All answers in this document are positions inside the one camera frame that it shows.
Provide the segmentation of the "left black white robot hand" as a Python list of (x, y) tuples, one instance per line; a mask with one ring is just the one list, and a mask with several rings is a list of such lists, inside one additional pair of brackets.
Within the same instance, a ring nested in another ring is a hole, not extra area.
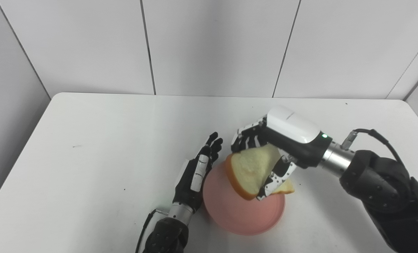
[(185, 162), (184, 172), (175, 187), (173, 203), (187, 206), (193, 214), (199, 210), (204, 200), (202, 188), (205, 179), (219, 157), (222, 143), (223, 139), (213, 132), (196, 157)]

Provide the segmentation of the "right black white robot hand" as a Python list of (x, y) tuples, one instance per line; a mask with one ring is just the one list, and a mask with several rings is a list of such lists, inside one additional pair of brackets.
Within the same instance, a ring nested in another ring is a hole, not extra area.
[(290, 175), (297, 167), (317, 167), (332, 141), (313, 122), (285, 107), (274, 107), (233, 135), (227, 178), (245, 200), (292, 193)]

